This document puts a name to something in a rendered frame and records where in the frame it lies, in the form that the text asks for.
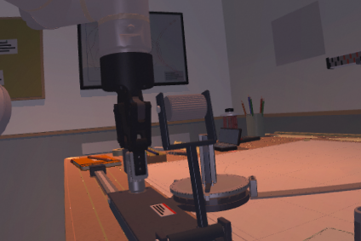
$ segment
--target pencil holder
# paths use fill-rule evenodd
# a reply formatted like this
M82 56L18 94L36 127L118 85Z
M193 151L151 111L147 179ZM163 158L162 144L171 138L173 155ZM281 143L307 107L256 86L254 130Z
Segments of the pencil holder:
M247 114L246 116L247 123L247 135L249 136L265 136L263 116L261 113Z

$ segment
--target round platform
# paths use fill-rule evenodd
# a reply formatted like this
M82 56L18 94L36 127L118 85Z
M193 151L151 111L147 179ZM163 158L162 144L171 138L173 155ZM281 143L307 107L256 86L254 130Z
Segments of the round platform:
M195 212L191 178L175 180L170 185L173 199L184 211ZM217 183L204 191L207 212L219 212L237 208L249 201L249 179L238 175L217 175Z

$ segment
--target wall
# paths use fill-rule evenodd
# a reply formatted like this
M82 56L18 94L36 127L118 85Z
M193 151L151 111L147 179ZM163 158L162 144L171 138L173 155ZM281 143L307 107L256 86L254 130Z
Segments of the wall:
M209 90L215 116L232 106L221 0L149 0L151 11L183 13L189 84L144 91L158 122L155 96L200 94ZM20 16L0 0L0 16ZM103 90L80 90L77 27L43 31L45 100L13 101L12 118L3 135L114 126L117 97Z
M316 1L326 54L276 66L271 22ZM246 103L248 95L253 98L255 111L259 111L260 98L264 98L266 117L273 113L359 110L361 95L357 86L361 66L328 70L325 61L326 57L361 51L358 3L359 0L222 0L235 111L243 113L241 100ZM273 118L272 122L276 125L280 120ZM346 119L336 126L340 128L345 122ZM308 127L316 123L316 118L308 118ZM356 128L357 123L353 121L352 126ZM319 124L318 128L319 132L329 130L326 124ZM288 125L282 131L289 129L295 131L298 127Z

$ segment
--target bulletin board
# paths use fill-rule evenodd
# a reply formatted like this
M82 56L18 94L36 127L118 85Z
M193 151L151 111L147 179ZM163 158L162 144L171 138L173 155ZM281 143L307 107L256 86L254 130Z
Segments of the bulletin board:
M21 17L0 18L0 84L11 100L45 99L43 31Z

